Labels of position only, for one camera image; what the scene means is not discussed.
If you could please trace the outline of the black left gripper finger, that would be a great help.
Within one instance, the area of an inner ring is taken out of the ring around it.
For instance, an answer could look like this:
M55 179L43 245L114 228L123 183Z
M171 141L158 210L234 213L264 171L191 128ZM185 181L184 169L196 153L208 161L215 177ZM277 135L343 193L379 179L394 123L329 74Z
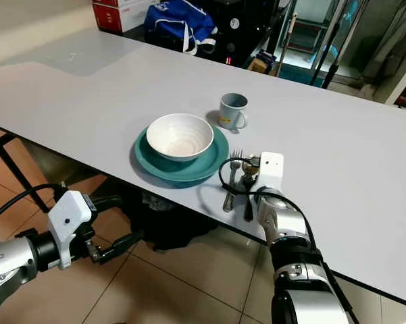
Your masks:
M114 240L113 244L106 248L95 246L95 263L104 265L104 263L110 262L110 260L122 255L122 253L129 251L142 238L143 232L135 232L135 234L128 234L118 238L118 240Z

